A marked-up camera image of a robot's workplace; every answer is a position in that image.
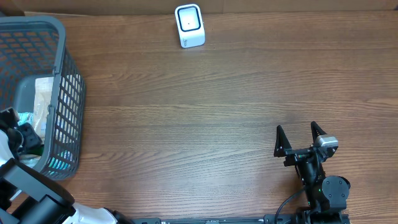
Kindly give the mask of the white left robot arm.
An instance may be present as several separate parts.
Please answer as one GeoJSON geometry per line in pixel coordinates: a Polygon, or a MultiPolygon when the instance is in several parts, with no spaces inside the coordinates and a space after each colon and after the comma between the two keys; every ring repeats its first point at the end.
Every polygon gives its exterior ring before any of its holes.
{"type": "Polygon", "coordinates": [[[12,108],[1,111],[1,223],[132,223],[115,210],[76,203],[61,185],[16,159],[12,152],[24,143],[17,121],[12,108]]]}

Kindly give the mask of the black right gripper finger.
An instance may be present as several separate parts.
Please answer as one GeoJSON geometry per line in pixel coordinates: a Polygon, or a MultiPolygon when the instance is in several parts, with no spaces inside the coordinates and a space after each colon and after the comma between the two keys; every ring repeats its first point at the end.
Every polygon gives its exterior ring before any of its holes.
{"type": "Polygon", "coordinates": [[[323,138],[326,136],[326,132],[315,122],[310,123],[312,131],[312,139],[314,145],[322,145],[323,138]]]}
{"type": "Polygon", "coordinates": [[[277,126],[277,134],[276,134],[276,142],[275,142],[275,150],[291,150],[292,146],[285,135],[285,132],[281,125],[277,126]]]}

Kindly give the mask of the teal tissue packet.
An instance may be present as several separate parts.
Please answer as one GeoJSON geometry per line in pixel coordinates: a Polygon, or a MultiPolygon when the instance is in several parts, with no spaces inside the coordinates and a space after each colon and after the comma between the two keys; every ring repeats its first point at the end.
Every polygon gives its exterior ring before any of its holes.
{"type": "Polygon", "coordinates": [[[23,113],[18,113],[18,125],[21,126],[25,123],[29,123],[30,125],[33,124],[34,122],[34,114],[31,112],[23,112],[23,113]]]}

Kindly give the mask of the green lid jar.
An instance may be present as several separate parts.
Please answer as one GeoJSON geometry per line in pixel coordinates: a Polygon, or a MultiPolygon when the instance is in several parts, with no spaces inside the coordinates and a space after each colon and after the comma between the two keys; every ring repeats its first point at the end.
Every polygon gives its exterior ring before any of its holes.
{"type": "Polygon", "coordinates": [[[35,149],[30,149],[28,151],[29,154],[33,154],[33,155],[37,155],[37,156],[41,156],[44,152],[44,145],[41,145],[40,147],[37,147],[35,149]]]}

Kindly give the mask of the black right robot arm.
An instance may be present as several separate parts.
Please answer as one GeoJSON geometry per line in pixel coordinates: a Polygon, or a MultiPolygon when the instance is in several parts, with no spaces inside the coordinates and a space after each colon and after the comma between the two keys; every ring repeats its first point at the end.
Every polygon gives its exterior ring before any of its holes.
{"type": "Polygon", "coordinates": [[[342,211],[347,208],[351,184],[342,176],[327,176],[322,166],[338,149],[338,140],[316,122],[310,125],[313,143],[303,149],[293,149],[282,126],[277,126],[274,156],[283,157],[286,167],[295,167],[303,187],[284,200],[276,213],[266,220],[273,223],[349,223],[349,216],[342,211]],[[298,208],[294,214],[282,214],[284,206],[302,193],[306,195],[308,206],[298,208]]]}

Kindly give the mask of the beige plastic pouch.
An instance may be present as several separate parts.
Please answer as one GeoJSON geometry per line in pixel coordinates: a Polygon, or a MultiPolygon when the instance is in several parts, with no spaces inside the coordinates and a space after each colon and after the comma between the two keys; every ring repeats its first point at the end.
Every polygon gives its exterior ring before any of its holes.
{"type": "Polygon", "coordinates": [[[45,137],[47,125],[47,116],[49,114],[48,106],[51,102],[53,88],[53,77],[37,78],[35,80],[35,99],[33,127],[40,138],[45,137]]]}

